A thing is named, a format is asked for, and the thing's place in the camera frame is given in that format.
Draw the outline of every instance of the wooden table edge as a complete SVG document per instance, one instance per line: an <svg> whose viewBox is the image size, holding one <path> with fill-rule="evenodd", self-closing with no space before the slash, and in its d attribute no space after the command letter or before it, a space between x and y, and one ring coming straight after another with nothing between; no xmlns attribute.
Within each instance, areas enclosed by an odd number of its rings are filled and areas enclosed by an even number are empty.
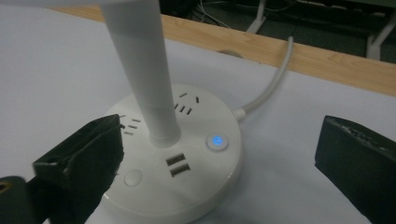
<svg viewBox="0 0 396 224"><path fill-rule="evenodd" d="M104 21L99 7L57 7L54 10ZM262 35L162 16L167 39L214 51L231 50L245 59L280 66L287 43ZM294 44L289 70L355 88L396 96L396 64L383 63L326 49Z"/></svg>

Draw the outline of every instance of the blue light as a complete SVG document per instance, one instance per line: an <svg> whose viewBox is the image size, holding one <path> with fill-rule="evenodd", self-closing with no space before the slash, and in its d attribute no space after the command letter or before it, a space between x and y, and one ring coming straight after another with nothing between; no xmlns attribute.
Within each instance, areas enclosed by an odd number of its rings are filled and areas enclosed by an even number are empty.
<svg viewBox="0 0 396 224"><path fill-rule="evenodd" d="M220 136L216 135L213 136L212 142L214 145L220 146L223 143L223 139Z"/></svg>

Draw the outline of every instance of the power cord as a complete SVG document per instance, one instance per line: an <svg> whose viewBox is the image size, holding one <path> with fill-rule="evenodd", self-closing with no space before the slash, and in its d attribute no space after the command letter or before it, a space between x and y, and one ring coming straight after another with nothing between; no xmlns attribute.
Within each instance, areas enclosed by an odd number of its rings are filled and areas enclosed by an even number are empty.
<svg viewBox="0 0 396 224"><path fill-rule="evenodd" d="M213 20L213 21L216 21L216 22L220 23L221 25L223 25L223 26L225 26L225 27L232 29L232 28L231 28L229 25L227 25L226 23L224 23L224 22L222 22L222 21L219 21L218 19L216 19L216 18L212 17L211 15L207 14L207 12L206 12L205 9L204 9L204 4L202 3L202 0L200 0L200 2L199 2L199 4L198 4L198 8L201 9L201 11L204 13L204 15L202 16L202 20L201 20L201 21L204 21L204 20L205 20L205 17L208 17L209 19L211 19L211 20Z"/></svg>
<svg viewBox="0 0 396 224"><path fill-rule="evenodd" d="M290 55L293 50L293 37L289 36L288 39L288 49L286 51L285 58L283 59L282 64L280 67L277 69L276 74L274 78L271 81L271 84L268 86L265 91L262 92L262 94L257 97L254 101L251 103L242 106L239 109L236 109L233 114L235 115L235 118L240 121L246 117L248 113L262 105L274 92L276 87L279 85L282 77L286 74L286 68L288 67L289 60L290 60Z"/></svg>

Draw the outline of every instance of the power button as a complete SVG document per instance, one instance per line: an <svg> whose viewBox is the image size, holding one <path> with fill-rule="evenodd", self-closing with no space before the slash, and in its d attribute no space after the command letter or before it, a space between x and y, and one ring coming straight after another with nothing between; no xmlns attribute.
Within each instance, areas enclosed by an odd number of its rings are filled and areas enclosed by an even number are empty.
<svg viewBox="0 0 396 224"><path fill-rule="evenodd" d="M228 138L224 134L212 133L206 138L206 145L208 148L221 151L228 146Z"/></svg>

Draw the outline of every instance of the usb port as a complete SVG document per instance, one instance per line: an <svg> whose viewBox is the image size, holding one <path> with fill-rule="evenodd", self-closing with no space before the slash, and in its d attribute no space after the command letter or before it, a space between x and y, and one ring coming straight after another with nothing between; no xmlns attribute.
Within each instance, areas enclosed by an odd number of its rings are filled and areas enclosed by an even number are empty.
<svg viewBox="0 0 396 224"><path fill-rule="evenodd" d="M166 160L166 163L168 164L168 166L171 166L177 162L184 161L184 160L186 160L186 157L184 156L183 153L180 153L180 154Z"/></svg>
<svg viewBox="0 0 396 224"><path fill-rule="evenodd" d="M181 165L181 166L171 170L171 175L172 175L172 177L175 177L175 176L180 175L180 174L182 174L186 171L189 171L189 170L191 170L190 166L188 164L184 164L184 165Z"/></svg>

